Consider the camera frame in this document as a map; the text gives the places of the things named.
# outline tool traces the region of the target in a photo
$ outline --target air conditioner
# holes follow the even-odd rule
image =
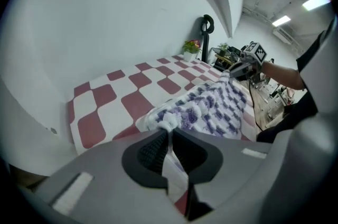
[[[283,43],[292,44],[294,39],[283,29],[277,27],[273,30],[273,35],[278,37]]]

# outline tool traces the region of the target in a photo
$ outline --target white pot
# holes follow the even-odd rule
[[[196,59],[197,53],[190,53],[190,52],[185,51],[183,55],[184,55],[184,60],[185,61],[191,62],[194,59]]]

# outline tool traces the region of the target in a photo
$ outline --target potted plant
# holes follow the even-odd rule
[[[201,51],[201,44],[199,40],[185,41],[183,45],[184,60],[191,62],[196,59],[196,55]]]
[[[220,44],[218,47],[221,49],[219,56],[223,57],[226,54],[226,50],[228,50],[228,45],[224,43]]]

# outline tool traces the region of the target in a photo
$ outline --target flower pot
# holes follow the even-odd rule
[[[190,53],[190,52],[185,51],[183,55],[184,55],[184,60],[185,61],[191,62],[194,59],[196,59],[197,53]]]
[[[225,54],[226,54],[226,51],[225,50],[221,50],[220,53],[219,53],[219,56],[224,57]]]

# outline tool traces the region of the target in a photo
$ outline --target green plant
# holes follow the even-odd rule
[[[225,50],[228,49],[228,44],[226,44],[226,43],[224,43],[224,44],[219,44],[218,47],[219,47],[221,50],[225,51]]]
[[[201,47],[201,44],[200,44],[200,41],[198,40],[185,41],[183,45],[183,51],[196,54],[201,51],[200,47]]]

